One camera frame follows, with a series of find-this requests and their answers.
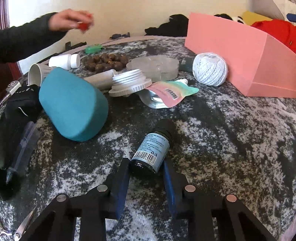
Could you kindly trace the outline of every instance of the black cloth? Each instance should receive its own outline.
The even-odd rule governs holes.
[[[15,158],[25,126],[29,121],[36,122],[42,110],[37,85],[22,86],[8,99],[0,118],[0,197],[12,197],[18,190],[21,178],[13,175],[6,184],[6,170]]]
[[[216,14],[214,15],[215,17],[220,17],[220,18],[225,18],[225,19],[229,19],[229,20],[233,20],[232,17],[230,17],[228,14],[226,13],[222,13],[222,14]]]
[[[51,31],[48,21],[55,12],[19,27],[0,30],[0,63],[16,62],[49,47],[67,32]]]
[[[158,28],[145,29],[146,35],[186,37],[189,19],[182,14],[170,16],[168,23],[163,23]]]

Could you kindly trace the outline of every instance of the ball of twine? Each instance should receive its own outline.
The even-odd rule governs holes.
[[[214,53],[201,53],[196,55],[192,70],[198,82],[212,86],[223,84],[228,73],[225,60]]]

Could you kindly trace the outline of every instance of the white bottle cap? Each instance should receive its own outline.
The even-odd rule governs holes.
[[[80,66],[80,56],[79,54],[72,54],[70,57],[71,68],[76,69]]]
[[[175,82],[181,82],[185,85],[188,85],[188,80],[187,79],[180,79],[180,80],[175,80]]]

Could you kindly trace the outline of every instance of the white paper cup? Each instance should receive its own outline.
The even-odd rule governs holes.
[[[28,73],[28,85],[41,86],[42,81],[54,68],[44,64],[33,64]]]

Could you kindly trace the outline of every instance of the bottle label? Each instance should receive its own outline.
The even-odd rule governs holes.
[[[156,133],[149,133],[132,160],[137,159],[146,162],[158,172],[169,148],[170,144],[165,137]]]

